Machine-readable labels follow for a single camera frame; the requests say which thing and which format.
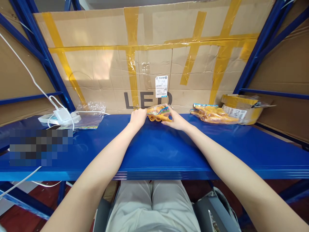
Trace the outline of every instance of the thigh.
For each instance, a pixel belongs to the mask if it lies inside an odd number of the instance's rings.
[[[152,184],[145,180],[123,180],[108,220],[106,231],[130,231],[135,227],[136,216],[151,210]]]
[[[180,231],[201,231],[191,201],[180,180],[155,180],[152,209]]]

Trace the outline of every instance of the hand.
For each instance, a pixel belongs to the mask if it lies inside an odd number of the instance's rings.
[[[193,127],[190,123],[188,123],[182,116],[180,116],[175,110],[169,107],[171,116],[173,118],[172,122],[162,121],[161,123],[172,127],[176,130],[186,131],[188,128]]]
[[[146,120],[147,109],[134,110],[131,113],[130,125],[133,125],[136,129],[140,129]]]

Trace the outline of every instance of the blue steel frame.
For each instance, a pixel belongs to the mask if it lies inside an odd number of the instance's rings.
[[[75,107],[71,101],[71,98],[64,86],[64,83],[59,75],[59,72],[53,62],[53,59],[48,51],[48,47],[44,41],[42,34],[35,22],[33,13],[37,13],[38,9],[33,0],[10,0],[17,17],[19,20],[28,27],[32,32],[25,28],[25,33],[27,34],[29,41],[18,31],[16,30],[1,14],[0,14],[0,23],[22,44],[24,45],[34,56],[36,56],[42,63],[50,81],[52,82],[56,92],[49,93],[48,95],[59,95],[62,103],[69,111],[75,110]],[[65,11],[69,11],[71,4],[74,10],[81,10],[78,0],[66,0],[65,1]],[[279,42],[281,42],[289,33],[291,33],[298,25],[300,25],[305,19],[308,18],[308,8],[295,19],[290,26],[288,26],[282,33],[277,37],[277,34],[285,16],[292,7],[292,4],[285,5],[284,0],[277,0],[275,5],[265,23],[265,26],[260,34],[260,37],[256,43],[255,48],[248,60],[248,63],[243,71],[243,74],[235,88],[234,93],[242,92],[255,92],[270,94],[276,96],[285,96],[285,97],[294,97],[301,99],[308,99],[307,95],[300,94],[291,94],[291,93],[280,93],[280,92],[271,92],[263,90],[250,90],[248,85],[252,80],[256,70],[261,64],[261,60],[264,56],[271,51]],[[5,99],[0,100],[1,104],[9,104],[19,101],[26,101],[31,99],[37,99],[44,97],[43,94],[34,95],[34,96],[25,96],[21,98],[14,99]],[[12,186],[9,182],[0,182],[0,192],[4,192]],[[283,191],[280,195],[287,202],[292,202],[297,199],[300,199],[308,195],[309,180],[301,180],[296,183],[289,189]],[[60,183],[58,203],[63,200],[65,191],[65,181]],[[5,195],[4,198],[13,201],[20,207],[35,213],[36,215],[48,219],[53,210],[37,201],[36,199],[30,197],[28,194],[19,190],[18,188],[12,190],[9,194]]]
[[[13,9],[16,12],[20,22],[25,25],[24,31],[29,38],[27,40],[2,14],[0,14],[1,25],[14,36],[25,48],[27,48],[42,64],[46,71],[54,89],[54,93],[48,95],[58,95],[63,105],[69,110],[74,111],[75,107],[70,98],[70,95],[61,79],[57,67],[48,51],[48,47],[44,38],[35,22],[33,13],[37,13],[38,9],[33,0],[10,0]],[[15,102],[27,101],[32,99],[44,98],[43,94],[24,96],[11,99],[0,100],[0,105],[10,104]]]
[[[13,185],[10,182],[0,182],[0,193],[4,193],[12,186]],[[20,190],[19,188],[11,190],[9,193],[4,195],[3,198],[46,220],[48,220],[54,212],[54,210],[52,210],[42,202],[38,201],[37,199],[29,196],[27,193]]]
[[[286,6],[285,6],[285,3],[286,2],[284,0],[277,0],[275,2],[275,5],[271,13],[269,14],[269,17],[265,23],[265,26],[262,29],[262,32],[257,40],[257,43],[237,83],[237,86],[233,92],[234,94],[242,94],[245,92],[250,92],[250,93],[259,93],[259,94],[267,94],[267,95],[309,100],[309,95],[305,95],[305,94],[275,92],[275,91],[256,90],[256,89],[248,88],[260,64],[262,63],[262,60],[264,59],[264,57],[272,49],[274,49],[285,37],[287,37],[292,31],[294,31],[300,24],[302,24],[306,19],[309,18],[309,7],[307,7],[292,23],[290,23],[290,25],[288,25],[280,34],[276,36],[287,13],[293,6],[293,2]],[[278,135],[281,135],[281,136],[283,135],[282,133],[276,130],[272,130],[266,126],[263,126],[260,123],[256,123],[256,125],[263,127]],[[308,143],[305,143],[303,141],[300,141],[298,139],[292,138],[287,135],[285,135],[284,137],[296,143],[301,144],[305,150],[309,150]]]
[[[306,19],[309,18],[309,7],[308,7],[290,25],[288,25],[280,34],[277,35],[279,28],[281,27],[287,13],[292,8],[292,6],[293,3],[290,3],[287,6],[285,6],[285,1],[283,0],[276,1],[265,23],[265,26],[262,29],[259,39],[249,57],[245,69],[237,83],[237,86],[233,92],[234,94],[242,94],[245,92],[250,92],[250,93],[259,93],[273,96],[282,96],[282,97],[309,100],[309,95],[304,94],[274,92],[274,91],[256,90],[248,88],[264,57],[272,49],[274,49],[285,37],[287,37],[292,31],[294,31],[301,23],[303,23]],[[267,129],[268,131],[271,131],[275,134],[278,134],[284,138],[287,138],[293,142],[296,142],[302,145],[304,150],[309,151],[308,143],[305,143],[303,141],[285,135],[279,131],[268,128],[267,126],[264,126],[260,123],[256,123],[256,125],[264,129]],[[288,204],[296,202],[304,197],[307,197],[309,196],[309,180],[308,179],[300,180],[291,187],[282,191],[279,195]],[[238,221],[241,227],[251,222],[245,210],[243,210],[243,215],[239,218]]]

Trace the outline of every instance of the pixelated area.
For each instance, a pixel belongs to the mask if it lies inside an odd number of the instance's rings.
[[[72,130],[11,130],[10,166],[55,166],[72,144]]]

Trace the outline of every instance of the person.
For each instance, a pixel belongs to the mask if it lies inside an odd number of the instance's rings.
[[[184,131],[214,172],[239,199],[257,231],[309,231],[309,226],[251,168],[170,109],[166,126]],[[105,188],[129,143],[143,126],[146,109],[132,112],[124,130],[87,166],[42,231],[89,231]],[[106,231],[200,231],[181,181],[122,181]]]

